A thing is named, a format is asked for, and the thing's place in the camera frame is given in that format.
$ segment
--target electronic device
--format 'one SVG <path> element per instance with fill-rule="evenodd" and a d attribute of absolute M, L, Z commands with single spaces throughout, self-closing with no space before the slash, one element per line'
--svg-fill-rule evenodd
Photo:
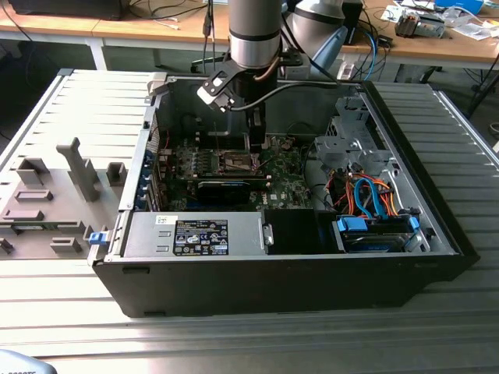
<path fill-rule="evenodd" d="M 93 17 L 118 20 L 130 0 L 9 0 L 18 14 Z"/>
<path fill-rule="evenodd" d="M 420 15 L 416 12 L 402 11 L 398 22 L 395 24 L 395 33 L 399 37 L 442 37 L 445 23 L 442 19 L 432 14 Z"/>
<path fill-rule="evenodd" d="M 345 15 L 345 22 L 343 25 L 348 29 L 345 38 L 345 44 L 353 43 L 353 36 L 355 34 L 357 23 L 359 23 L 360 13 L 363 9 L 362 0 L 343 0 L 343 14 Z"/>
<path fill-rule="evenodd" d="M 282 91 L 257 153 L 243 113 L 189 96 L 202 84 L 157 89 L 167 139 L 147 148 L 150 112 L 116 224 L 90 236 L 89 263 L 127 316 L 396 306 L 478 260 L 403 131 L 417 115 L 390 114 L 412 107 L 410 86 Z"/>
<path fill-rule="evenodd" d="M 458 6 L 473 14 L 478 14 L 482 9 L 483 0 L 435 0 L 435 6 L 441 8 L 451 8 Z"/>

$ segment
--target blue cable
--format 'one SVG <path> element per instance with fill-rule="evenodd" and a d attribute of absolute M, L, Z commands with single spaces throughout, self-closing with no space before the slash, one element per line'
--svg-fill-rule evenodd
<path fill-rule="evenodd" d="M 374 209 L 376 210 L 377 215 L 381 216 L 381 218 L 383 218 L 383 219 L 387 219 L 388 216 L 384 212 L 383 206 L 380 204 L 380 200 L 377 197 L 377 188 L 376 188 L 375 184 L 367 178 L 359 179 L 356 183 L 356 187 L 353 190 L 353 195 L 355 197 L 357 207 L 365 215 L 367 215 L 368 218 L 373 218 L 373 215 L 370 213 L 370 211 L 368 211 L 366 208 L 364 208 L 360 202 L 359 191 L 360 191 L 360 186 L 362 185 L 363 182 L 367 182 L 369 184 L 369 187 L 371 188 L 371 193 L 373 194 Z"/>
<path fill-rule="evenodd" d="M 373 47 L 373 61 L 371 62 L 371 67 L 369 69 L 369 72 L 366 75 L 366 78 L 364 80 L 368 80 L 369 77 L 371 76 L 371 73 L 373 72 L 374 65 L 376 64 L 376 56 L 377 56 L 377 48 L 376 48 L 376 43 L 374 42 L 374 38 L 371 34 L 369 34 L 367 31 L 360 29 L 365 35 L 369 38 L 371 41 L 371 47 Z"/>

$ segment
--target desk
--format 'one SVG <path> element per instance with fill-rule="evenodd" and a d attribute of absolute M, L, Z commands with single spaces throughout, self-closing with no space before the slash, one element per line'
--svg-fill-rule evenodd
<path fill-rule="evenodd" d="M 151 6 L 174 3 L 173 0 L 151 0 Z M 470 69 L 488 69 L 494 62 L 499 46 L 496 39 L 475 41 L 447 29 L 443 39 L 417 37 L 406 39 L 395 36 L 395 24 L 377 19 L 389 0 L 366 0 L 371 22 L 382 34 L 394 39 L 387 61 L 397 64 L 426 66 L 449 66 Z M 138 5 L 136 12 L 144 15 L 145 9 Z M 198 5 L 191 2 L 189 7 Z M 137 19 L 128 14 L 122 21 L 106 21 L 76 17 L 21 16 L 7 7 L 11 17 L 34 41 L 86 44 L 90 46 L 97 69 L 107 69 L 104 46 L 180 49 L 201 51 L 203 48 L 203 25 L 205 10 L 187 13 L 179 17 L 180 30 L 173 30 L 152 20 Z M 217 51 L 228 47 L 228 7 L 216 5 L 215 37 Z M 499 10 L 489 10 L 481 16 L 499 16 Z M 0 11 L 0 39 L 26 40 L 19 29 Z M 365 38 L 358 36 L 355 45 L 344 46 L 339 56 L 342 60 L 357 61 L 370 52 Z"/>

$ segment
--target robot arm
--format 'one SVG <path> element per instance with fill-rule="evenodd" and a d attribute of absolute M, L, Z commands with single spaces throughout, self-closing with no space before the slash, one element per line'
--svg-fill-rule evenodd
<path fill-rule="evenodd" d="M 346 35 L 342 33 L 341 38 L 330 38 L 331 34 L 338 30 L 338 22 L 334 20 L 340 20 L 339 26 L 343 22 L 342 0 L 304 0 L 300 5 L 304 5 L 305 8 L 300 11 L 297 6 L 296 11 L 300 11 L 301 15 L 295 16 L 297 20 L 303 18 L 303 24 L 313 25 L 310 29 L 318 36 L 319 45 L 326 40 L 339 43 L 337 48 L 333 48 L 331 43 L 327 47 L 327 51 L 333 51 L 334 56 L 331 57 L 331 53 L 328 56 L 321 55 L 324 61 L 331 59 L 334 61 Z M 303 63 L 301 55 L 294 48 L 283 51 L 282 0 L 229 0 L 228 7 L 231 34 L 230 59 L 219 70 L 213 72 L 197 91 L 198 96 L 206 104 L 222 111 L 230 109 L 234 104 L 232 93 L 241 97 L 245 105 L 251 104 L 276 89 L 278 66 Z M 330 12 L 330 9 L 333 9 L 335 14 L 325 16 L 323 13 Z M 250 150 L 258 153 L 265 141 L 267 127 L 264 102 L 246 110 L 246 123 Z"/>

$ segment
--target power supply label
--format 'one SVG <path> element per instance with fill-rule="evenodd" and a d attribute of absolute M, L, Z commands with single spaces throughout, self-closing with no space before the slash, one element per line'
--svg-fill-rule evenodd
<path fill-rule="evenodd" d="M 177 221 L 173 254 L 175 256 L 228 255 L 227 221 Z"/>

